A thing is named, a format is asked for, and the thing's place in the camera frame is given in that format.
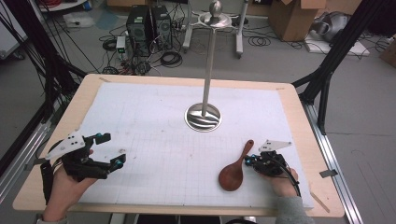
cardboard box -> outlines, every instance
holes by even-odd
[[[323,12],[339,11],[352,15],[358,8],[361,0],[327,0],[326,7],[318,11],[320,16]]]
[[[147,5],[149,0],[107,0],[110,7],[131,7],[133,5]]]
[[[326,0],[274,0],[268,22],[284,41],[303,41]]]
[[[393,40],[379,57],[396,68],[396,40]]]

sleeve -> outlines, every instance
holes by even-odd
[[[67,221],[67,217],[66,218],[64,218],[64,219],[62,219],[62,220],[59,220],[59,221],[57,221],[57,222],[46,222],[46,221],[43,221],[41,218],[39,218],[38,220],[37,220],[37,223],[36,224],[68,224],[69,222]]]
[[[306,215],[301,197],[279,197],[276,224],[314,224],[312,217]]]

wooden table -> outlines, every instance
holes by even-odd
[[[84,78],[75,97],[67,107],[62,119],[47,143],[41,157],[46,155],[50,146],[79,127],[89,110],[96,93],[103,82],[135,84],[160,84],[173,86],[203,86],[202,79],[174,77],[125,77],[109,75],[88,75]],[[311,217],[342,217],[345,213],[337,191],[330,177],[322,178],[319,172],[327,170],[316,138],[294,87],[286,83],[247,82],[231,80],[212,80],[212,87],[238,88],[278,91],[285,114],[293,135],[294,143],[308,179],[315,207],[307,211]],[[39,167],[29,174],[16,197],[13,207],[17,210],[42,211],[45,200]],[[165,206],[78,203],[71,211],[111,212],[111,213],[149,213],[180,215],[221,215],[221,216],[276,216],[276,210],[240,207],[203,207],[203,206]]]

white paper sheet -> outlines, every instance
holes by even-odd
[[[277,91],[211,88],[209,103],[222,115],[213,132],[187,126],[185,111],[201,103],[203,87],[104,83],[80,130],[85,136],[111,133],[94,145],[92,158],[109,161],[125,152],[122,169],[98,180],[84,194],[85,203],[275,207],[269,184],[243,165],[244,182],[232,192],[219,186],[220,170],[236,161],[247,140],[293,143]],[[304,206],[313,207],[294,144],[281,153],[299,174]]]

round metal base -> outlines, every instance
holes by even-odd
[[[195,131],[208,133],[220,126],[221,114],[213,105],[207,104],[206,115],[202,116],[202,106],[202,103],[190,106],[186,110],[184,120]]]

